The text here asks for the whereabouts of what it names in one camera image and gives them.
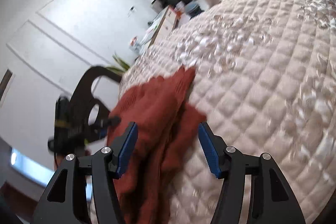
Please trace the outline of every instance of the orange object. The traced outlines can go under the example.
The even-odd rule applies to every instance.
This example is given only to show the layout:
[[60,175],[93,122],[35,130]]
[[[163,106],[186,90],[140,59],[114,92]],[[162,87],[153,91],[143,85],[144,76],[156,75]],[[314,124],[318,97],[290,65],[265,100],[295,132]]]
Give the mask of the orange object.
[[130,88],[110,116],[121,123],[108,132],[107,144],[120,136],[129,122],[138,125],[138,140],[128,169],[114,180],[127,224],[168,223],[167,185],[182,168],[182,159],[206,116],[185,102],[195,69],[181,67],[173,76],[154,77]]

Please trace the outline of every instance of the red garment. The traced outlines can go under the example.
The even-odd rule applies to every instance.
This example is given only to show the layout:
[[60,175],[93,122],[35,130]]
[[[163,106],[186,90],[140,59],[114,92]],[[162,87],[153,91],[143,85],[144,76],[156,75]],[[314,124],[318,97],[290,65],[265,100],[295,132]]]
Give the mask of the red garment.
[[125,131],[129,122],[138,125],[138,140],[126,173],[114,180],[127,224],[168,223],[167,185],[181,170],[183,157],[206,116],[185,102],[195,69],[182,67],[173,76],[154,77],[130,88],[110,116],[121,123],[108,132],[107,144]]

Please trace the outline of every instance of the diamond quilting pattern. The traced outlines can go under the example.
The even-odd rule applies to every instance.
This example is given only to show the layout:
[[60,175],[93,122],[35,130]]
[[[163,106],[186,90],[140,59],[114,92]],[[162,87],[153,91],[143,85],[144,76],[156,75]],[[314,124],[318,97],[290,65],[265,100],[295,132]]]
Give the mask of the diamond quilting pattern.
[[[336,188],[335,2],[223,0],[151,46],[124,75],[120,96],[196,66],[189,102],[228,145],[273,156],[309,224]],[[169,190],[170,223],[210,223],[221,183],[196,141]]]

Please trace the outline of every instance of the beige quilt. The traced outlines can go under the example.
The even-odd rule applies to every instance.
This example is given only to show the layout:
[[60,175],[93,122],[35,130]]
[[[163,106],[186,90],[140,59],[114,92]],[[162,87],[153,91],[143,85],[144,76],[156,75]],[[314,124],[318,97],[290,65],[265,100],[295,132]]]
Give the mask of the beige quilt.
[[[307,224],[335,190],[336,0],[223,0],[150,47],[120,96],[184,64],[198,72],[189,101],[214,134],[241,152],[270,153]],[[222,181],[198,140],[169,189],[171,220],[210,223]],[[240,223],[246,223],[247,179]]]

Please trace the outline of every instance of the oval hole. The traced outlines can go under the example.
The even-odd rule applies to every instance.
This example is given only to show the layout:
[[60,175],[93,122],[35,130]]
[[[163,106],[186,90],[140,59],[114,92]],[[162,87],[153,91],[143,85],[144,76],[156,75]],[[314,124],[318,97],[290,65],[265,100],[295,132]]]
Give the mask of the oval hole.
[[88,121],[89,124],[95,123],[95,121],[97,119],[97,116],[98,116],[98,111],[99,111],[99,105],[95,105],[91,109],[91,112],[90,112],[90,115],[89,115],[89,121]]

